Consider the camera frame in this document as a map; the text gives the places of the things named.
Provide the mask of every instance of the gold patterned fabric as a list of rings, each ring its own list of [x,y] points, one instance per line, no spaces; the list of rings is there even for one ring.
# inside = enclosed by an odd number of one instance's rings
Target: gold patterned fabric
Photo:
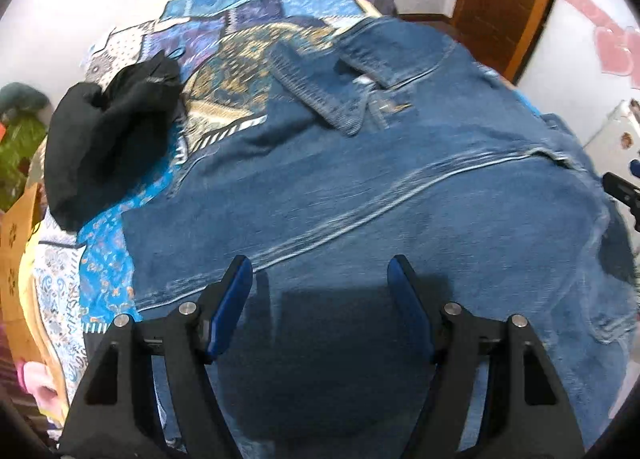
[[[300,52],[321,51],[331,47],[334,31],[329,26],[274,22],[223,37],[218,52],[203,62],[184,87],[190,151],[205,132],[264,110],[270,89],[267,54],[276,41],[289,42]]]

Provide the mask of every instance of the silver bolt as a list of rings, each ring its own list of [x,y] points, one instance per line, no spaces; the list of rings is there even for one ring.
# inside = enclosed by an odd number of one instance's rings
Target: silver bolt
[[[129,315],[119,314],[116,318],[113,319],[113,323],[116,325],[116,327],[125,327],[129,323]]]
[[[525,327],[529,323],[529,320],[524,318],[521,314],[513,315],[511,317],[511,321],[513,322],[513,325],[516,327]]]
[[[185,302],[184,304],[180,304],[178,311],[181,314],[191,314],[196,310],[196,305],[193,302]]]
[[[444,305],[444,311],[447,314],[455,316],[462,313],[462,308],[460,307],[460,304],[456,304],[455,302],[448,302]]]

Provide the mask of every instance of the pink heart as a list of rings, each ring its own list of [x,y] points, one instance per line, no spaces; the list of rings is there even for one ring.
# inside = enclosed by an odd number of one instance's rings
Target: pink heart
[[[631,87],[640,89],[640,31],[627,28],[625,32],[626,46],[631,53],[634,70],[631,72]]]
[[[624,39],[603,26],[596,28],[594,40],[603,73],[627,76],[633,71],[634,61]]]

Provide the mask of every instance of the blue denim jacket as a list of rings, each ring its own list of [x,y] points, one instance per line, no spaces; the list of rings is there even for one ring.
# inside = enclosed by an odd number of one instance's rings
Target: blue denim jacket
[[[365,20],[329,51],[270,57],[265,114],[206,136],[162,195],[123,214],[144,318],[197,298],[236,253],[253,262],[209,371],[243,453],[399,456],[431,369],[386,288],[396,253],[475,315],[527,316],[592,444],[625,374],[633,263],[567,128],[416,24]],[[485,366],[476,387],[462,447]]]

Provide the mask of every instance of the baseboard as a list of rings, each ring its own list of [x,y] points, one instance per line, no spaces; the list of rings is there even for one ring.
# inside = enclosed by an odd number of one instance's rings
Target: baseboard
[[[444,14],[399,14],[398,17],[407,22],[445,22],[448,24],[451,20]]]

